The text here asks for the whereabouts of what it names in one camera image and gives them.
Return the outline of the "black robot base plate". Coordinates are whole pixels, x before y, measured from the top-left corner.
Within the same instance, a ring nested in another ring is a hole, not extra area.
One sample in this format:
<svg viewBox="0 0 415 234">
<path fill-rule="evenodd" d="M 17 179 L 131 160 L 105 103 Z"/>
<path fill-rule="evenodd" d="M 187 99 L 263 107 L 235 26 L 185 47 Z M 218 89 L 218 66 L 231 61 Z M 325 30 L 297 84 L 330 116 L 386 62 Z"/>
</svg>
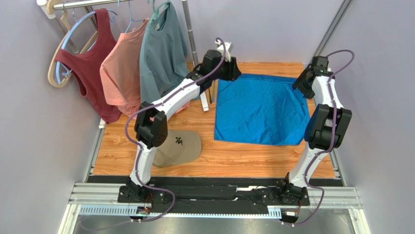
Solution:
<svg viewBox="0 0 415 234">
<path fill-rule="evenodd" d="M 303 190 L 301 196 L 283 193 L 282 188 L 276 186 L 170 186 L 161 191 L 140 188 L 133 191 L 127 186 L 121 186 L 118 193 L 119 203 L 159 203 L 168 204 L 175 197 L 179 200 L 203 201 L 243 201 L 268 206 L 309 206 L 308 193 Z"/>
</svg>

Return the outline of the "blue cloth napkin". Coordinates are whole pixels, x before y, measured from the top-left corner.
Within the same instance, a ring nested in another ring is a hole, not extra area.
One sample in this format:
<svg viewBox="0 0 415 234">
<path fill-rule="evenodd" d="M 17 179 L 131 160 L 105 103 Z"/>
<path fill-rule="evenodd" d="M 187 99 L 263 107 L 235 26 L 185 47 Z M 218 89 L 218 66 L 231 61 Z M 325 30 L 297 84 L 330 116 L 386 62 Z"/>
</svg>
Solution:
<svg viewBox="0 0 415 234">
<path fill-rule="evenodd" d="M 298 145 L 310 120 L 295 78 L 242 74 L 218 82 L 215 140 L 264 145 Z"/>
</svg>

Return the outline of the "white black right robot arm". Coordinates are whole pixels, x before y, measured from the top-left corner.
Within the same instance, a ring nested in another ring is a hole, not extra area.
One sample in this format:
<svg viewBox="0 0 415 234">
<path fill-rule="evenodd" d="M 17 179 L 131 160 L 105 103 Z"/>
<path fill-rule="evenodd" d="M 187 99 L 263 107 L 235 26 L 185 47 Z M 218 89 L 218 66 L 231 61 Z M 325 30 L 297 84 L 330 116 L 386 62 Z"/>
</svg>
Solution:
<svg viewBox="0 0 415 234">
<path fill-rule="evenodd" d="M 351 110 L 338 99 L 335 77 L 328 65 L 328 57 L 313 57 L 292 85 L 305 98 L 314 98 L 317 105 L 305 128 L 304 152 L 285 178 L 284 191 L 289 194 L 305 191 L 319 163 L 341 145 L 352 118 Z"/>
</svg>

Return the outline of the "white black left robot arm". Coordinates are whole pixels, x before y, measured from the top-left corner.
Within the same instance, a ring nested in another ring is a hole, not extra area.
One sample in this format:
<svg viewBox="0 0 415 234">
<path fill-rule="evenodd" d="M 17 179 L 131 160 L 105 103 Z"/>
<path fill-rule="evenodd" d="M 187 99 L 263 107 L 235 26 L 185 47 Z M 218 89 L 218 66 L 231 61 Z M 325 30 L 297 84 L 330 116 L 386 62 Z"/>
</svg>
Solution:
<svg viewBox="0 0 415 234">
<path fill-rule="evenodd" d="M 168 120 L 188 101 L 211 87 L 216 79 L 235 81 L 241 75 L 236 58 L 230 55 L 225 45 L 208 50 L 202 63 L 169 94 L 153 103 L 143 102 L 137 112 L 136 132 L 137 156 L 130 174 L 127 188 L 138 194 L 151 178 L 151 165 L 155 153 L 168 137 Z"/>
</svg>

